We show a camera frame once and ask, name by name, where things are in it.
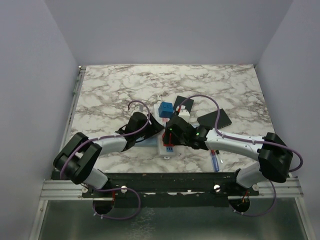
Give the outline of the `red cube plug adapter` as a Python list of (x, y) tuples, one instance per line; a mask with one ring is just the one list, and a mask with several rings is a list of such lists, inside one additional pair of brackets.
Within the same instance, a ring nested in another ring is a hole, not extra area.
[(172, 141), (172, 134), (169, 132), (164, 132), (162, 135), (162, 143), (165, 147), (173, 147), (174, 143)]

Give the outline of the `white power strip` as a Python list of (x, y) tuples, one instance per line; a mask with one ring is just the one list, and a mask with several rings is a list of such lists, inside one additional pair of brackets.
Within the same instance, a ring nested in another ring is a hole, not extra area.
[[(153, 116), (158, 123), (160, 123), (163, 127), (166, 127), (166, 123), (170, 119), (160, 117), (159, 107), (160, 107), (160, 104), (153, 105)], [(165, 133), (165, 130), (162, 130), (156, 137), (157, 150), (158, 150), (158, 155), (160, 157), (163, 157), (164, 159), (168, 160), (176, 155), (176, 151), (173, 146), (165, 146), (164, 145), (164, 143), (163, 143), (163, 134), (164, 133)]]

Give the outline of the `blue cube plug adapter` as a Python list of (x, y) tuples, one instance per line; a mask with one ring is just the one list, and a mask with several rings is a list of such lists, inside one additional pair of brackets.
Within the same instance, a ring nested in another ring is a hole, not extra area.
[(160, 118), (170, 118), (174, 112), (173, 104), (171, 102), (161, 102), (158, 107), (158, 114)]

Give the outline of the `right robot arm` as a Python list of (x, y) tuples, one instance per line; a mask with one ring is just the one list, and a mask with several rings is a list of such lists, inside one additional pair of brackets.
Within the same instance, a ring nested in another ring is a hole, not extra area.
[(194, 150), (219, 150), (245, 156), (254, 164), (236, 171), (236, 179), (229, 189), (240, 196), (252, 185), (269, 180), (284, 183), (290, 170), (293, 152), (272, 132), (266, 136), (244, 136), (199, 125), (193, 127), (183, 118), (174, 115), (165, 124), (165, 145), (186, 146)]

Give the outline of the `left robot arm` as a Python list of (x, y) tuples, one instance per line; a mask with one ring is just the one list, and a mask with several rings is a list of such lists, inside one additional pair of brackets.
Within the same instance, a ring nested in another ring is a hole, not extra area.
[(55, 157), (53, 166), (60, 171), (61, 178), (65, 177), (76, 185), (89, 185), (97, 196), (103, 198), (110, 193), (111, 186), (107, 175), (94, 168), (98, 157), (127, 151), (164, 129), (152, 114), (134, 112), (129, 122), (111, 137), (90, 139), (82, 132), (76, 133)]

